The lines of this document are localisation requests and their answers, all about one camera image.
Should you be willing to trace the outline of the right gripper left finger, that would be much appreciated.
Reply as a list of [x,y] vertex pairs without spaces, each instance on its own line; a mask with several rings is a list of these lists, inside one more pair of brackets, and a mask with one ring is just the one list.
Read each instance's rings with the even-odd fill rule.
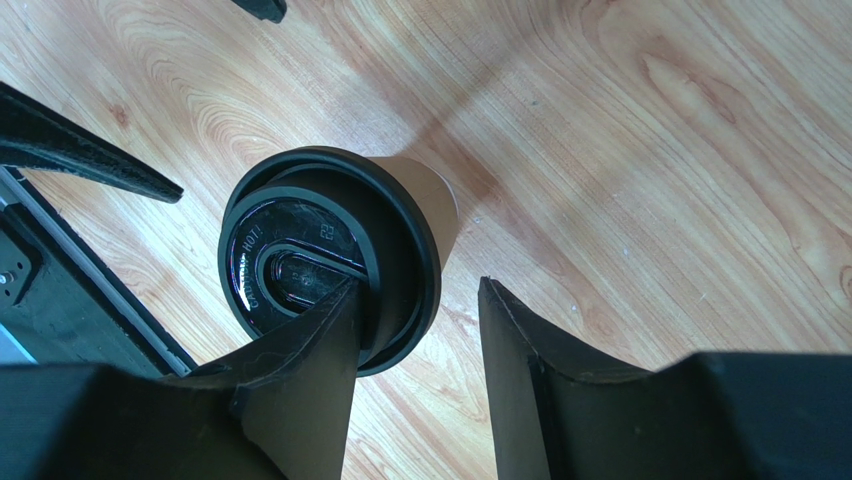
[[5,479],[337,479],[362,285],[184,377],[106,364],[1,370]]

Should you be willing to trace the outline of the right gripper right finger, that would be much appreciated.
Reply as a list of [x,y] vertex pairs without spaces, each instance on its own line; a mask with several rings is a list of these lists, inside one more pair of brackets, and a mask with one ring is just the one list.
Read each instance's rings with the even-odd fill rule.
[[651,372],[483,278],[479,321],[502,479],[847,479],[847,355],[699,352]]

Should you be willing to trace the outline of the paper cup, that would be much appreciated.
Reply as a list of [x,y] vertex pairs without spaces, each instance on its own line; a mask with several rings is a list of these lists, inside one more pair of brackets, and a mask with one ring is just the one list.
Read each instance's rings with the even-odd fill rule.
[[370,160],[393,176],[416,202],[432,232],[444,269],[460,231],[458,203],[450,183],[436,170],[410,158]]

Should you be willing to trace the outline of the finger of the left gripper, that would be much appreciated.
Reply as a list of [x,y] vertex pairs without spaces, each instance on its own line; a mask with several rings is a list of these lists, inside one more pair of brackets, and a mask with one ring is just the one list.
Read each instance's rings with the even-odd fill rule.
[[239,8],[261,21],[280,24],[287,12],[286,0],[232,0]]
[[47,106],[1,85],[1,165],[65,173],[174,204],[183,188]]

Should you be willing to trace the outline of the black cup lid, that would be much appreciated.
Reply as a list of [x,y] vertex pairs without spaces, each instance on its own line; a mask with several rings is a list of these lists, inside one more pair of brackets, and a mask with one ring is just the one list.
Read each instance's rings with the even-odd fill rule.
[[218,263],[225,298],[252,339],[358,280],[362,376],[410,354],[440,303],[443,269],[416,202],[370,157],[330,146],[273,155],[242,177],[223,216]]

